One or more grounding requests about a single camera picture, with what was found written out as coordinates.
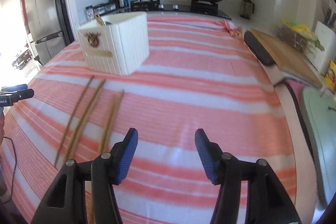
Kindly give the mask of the person left hand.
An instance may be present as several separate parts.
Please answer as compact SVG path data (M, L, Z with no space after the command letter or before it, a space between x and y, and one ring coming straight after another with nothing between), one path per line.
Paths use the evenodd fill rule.
M4 135L5 135L4 125L5 125L5 115L1 114L0 115L0 145L3 142L3 138L4 138Z

